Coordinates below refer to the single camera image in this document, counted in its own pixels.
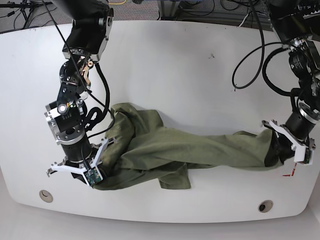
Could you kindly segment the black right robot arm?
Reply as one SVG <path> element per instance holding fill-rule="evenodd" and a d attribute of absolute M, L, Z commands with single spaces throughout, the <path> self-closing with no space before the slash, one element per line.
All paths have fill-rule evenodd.
<path fill-rule="evenodd" d="M 109 40 L 114 10 L 106 0 L 55 0 L 53 4 L 72 20 L 69 36 L 63 39 L 65 63 L 59 70 L 60 88 L 54 102 L 46 106 L 45 119 L 57 145 L 64 151 L 62 162 L 54 162 L 47 175 L 68 172 L 87 186 L 103 180 L 101 156 L 112 139 L 90 143 L 88 132 L 110 111 L 110 89 L 99 61 Z M 105 90 L 105 100 L 88 109 L 92 97 L 89 71 L 95 68 Z"/>

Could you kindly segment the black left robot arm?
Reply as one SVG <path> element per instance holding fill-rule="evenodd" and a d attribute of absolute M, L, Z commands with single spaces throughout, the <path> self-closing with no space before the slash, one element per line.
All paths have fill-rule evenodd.
<path fill-rule="evenodd" d="M 257 74 L 278 95 L 289 97 L 292 113 L 285 124 L 275 120 L 263 121 L 271 130 L 271 142 L 265 157 L 267 167 L 293 158 L 295 163 L 310 165 L 316 149 L 310 137 L 320 121 L 320 54 L 312 41 L 320 33 L 320 2 L 318 0 L 263 0 L 261 2 L 271 28 L 281 47 L 265 55 L 264 34 L 261 38 L 261 59 Z M 288 63 L 298 78 L 299 87 L 284 91 L 274 85 L 267 75 L 269 62 L 277 54 L 288 52 Z"/>

